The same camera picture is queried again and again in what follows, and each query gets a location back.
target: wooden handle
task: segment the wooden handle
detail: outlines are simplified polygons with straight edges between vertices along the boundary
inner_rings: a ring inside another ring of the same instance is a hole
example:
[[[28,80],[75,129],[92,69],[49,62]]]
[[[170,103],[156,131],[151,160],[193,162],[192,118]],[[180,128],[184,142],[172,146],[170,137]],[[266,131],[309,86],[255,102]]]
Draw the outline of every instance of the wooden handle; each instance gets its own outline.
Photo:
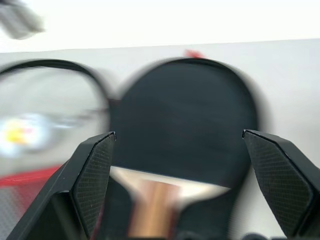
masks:
[[[145,198],[135,205],[128,236],[167,239],[179,188],[156,181],[146,181],[142,187],[145,189]]]

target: paddle handle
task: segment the paddle handle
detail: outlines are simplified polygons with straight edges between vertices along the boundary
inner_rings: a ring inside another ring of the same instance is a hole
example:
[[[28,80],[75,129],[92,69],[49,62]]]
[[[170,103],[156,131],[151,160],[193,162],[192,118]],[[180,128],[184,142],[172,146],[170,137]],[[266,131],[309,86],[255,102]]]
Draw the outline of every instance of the paddle handle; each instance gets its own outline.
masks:
[[[144,200],[135,205],[128,236],[167,239],[171,232],[179,188],[167,183],[146,181],[144,189]]]

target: textured grip pad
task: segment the textured grip pad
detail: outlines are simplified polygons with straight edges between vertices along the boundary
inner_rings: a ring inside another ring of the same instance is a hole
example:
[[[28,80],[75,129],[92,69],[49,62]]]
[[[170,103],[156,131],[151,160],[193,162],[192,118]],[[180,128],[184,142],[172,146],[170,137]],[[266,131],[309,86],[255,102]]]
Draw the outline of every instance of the textured grip pad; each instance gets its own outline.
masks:
[[[115,135],[112,134],[95,144],[74,186],[73,198],[89,236],[95,229],[104,203],[114,140]]]
[[[244,135],[259,187],[286,236],[297,231],[313,199],[308,181],[272,141]]]

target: gray surface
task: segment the gray surface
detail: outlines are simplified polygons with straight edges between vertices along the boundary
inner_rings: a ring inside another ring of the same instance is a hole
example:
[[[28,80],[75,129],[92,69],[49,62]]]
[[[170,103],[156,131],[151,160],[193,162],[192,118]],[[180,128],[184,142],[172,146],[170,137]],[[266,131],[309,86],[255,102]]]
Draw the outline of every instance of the gray surface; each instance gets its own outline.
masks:
[[[109,80],[114,92],[120,94],[121,86],[129,84],[137,71],[158,60],[180,57],[185,49],[199,50],[206,57],[228,63],[248,75],[263,101],[264,130],[291,140],[320,167],[318,39],[3,53],[0,54],[0,65],[32,58],[72,60],[97,69]],[[68,92],[68,95],[61,93],[61,100],[68,99],[72,92],[84,95],[80,90]],[[2,108],[6,109],[10,104],[12,102],[6,102]],[[267,237],[283,236],[253,173],[239,200],[232,226],[230,234],[235,239],[247,232],[258,232]]]

